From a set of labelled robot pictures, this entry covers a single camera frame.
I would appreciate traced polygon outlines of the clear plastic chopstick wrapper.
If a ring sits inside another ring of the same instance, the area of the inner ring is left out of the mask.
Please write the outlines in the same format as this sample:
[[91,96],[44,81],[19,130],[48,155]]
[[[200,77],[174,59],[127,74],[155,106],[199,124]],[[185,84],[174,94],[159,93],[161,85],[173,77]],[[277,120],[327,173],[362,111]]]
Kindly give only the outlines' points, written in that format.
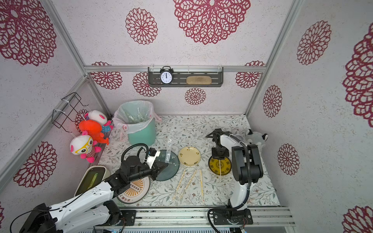
[[168,139],[166,144],[166,155],[165,155],[165,162],[168,164],[170,162],[170,157],[172,154],[172,139]]

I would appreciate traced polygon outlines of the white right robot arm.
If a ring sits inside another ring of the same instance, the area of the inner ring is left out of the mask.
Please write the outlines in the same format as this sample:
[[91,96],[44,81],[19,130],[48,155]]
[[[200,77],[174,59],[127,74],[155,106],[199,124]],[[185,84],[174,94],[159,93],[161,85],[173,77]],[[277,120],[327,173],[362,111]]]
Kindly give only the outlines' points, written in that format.
[[264,169],[258,145],[245,143],[231,132],[215,129],[206,135],[215,142],[212,156],[208,161],[210,170],[219,176],[232,172],[236,187],[224,207],[209,209],[207,219],[210,225],[253,224],[251,211],[247,207],[252,186],[263,177]]

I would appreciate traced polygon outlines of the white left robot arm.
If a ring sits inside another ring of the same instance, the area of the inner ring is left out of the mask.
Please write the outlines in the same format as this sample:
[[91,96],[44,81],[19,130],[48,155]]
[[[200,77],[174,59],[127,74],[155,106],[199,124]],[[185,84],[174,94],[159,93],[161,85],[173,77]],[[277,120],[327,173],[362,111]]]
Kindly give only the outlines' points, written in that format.
[[157,161],[160,151],[146,144],[134,147],[145,150],[145,160],[137,155],[121,156],[120,168],[93,188],[75,198],[47,206],[42,203],[27,212],[28,218],[20,228],[21,233],[78,233],[102,224],[117,225],[124,221],[114,198],[131,187],[131,183],[146,177],[153,180],[168,167]]

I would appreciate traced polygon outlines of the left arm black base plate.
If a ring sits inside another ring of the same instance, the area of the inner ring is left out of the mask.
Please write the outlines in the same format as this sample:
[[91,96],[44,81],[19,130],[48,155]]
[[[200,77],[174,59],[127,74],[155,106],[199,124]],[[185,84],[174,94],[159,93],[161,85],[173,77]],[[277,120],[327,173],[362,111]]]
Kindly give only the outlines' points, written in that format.
[[136,210],[124,209],[121,210],[121,213],[111,214],[108,221],[102,224],[102,226],[134,226],[136,215]]

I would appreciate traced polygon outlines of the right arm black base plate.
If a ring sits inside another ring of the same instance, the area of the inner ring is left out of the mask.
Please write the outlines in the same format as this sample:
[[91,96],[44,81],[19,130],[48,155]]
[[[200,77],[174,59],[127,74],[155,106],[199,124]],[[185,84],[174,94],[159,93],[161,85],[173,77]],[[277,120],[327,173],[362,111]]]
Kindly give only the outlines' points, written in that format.
[[251,211],[246,208],[242,210],[226,210],[213,208],[210,212],[215,225],[252,225],[253,217]]

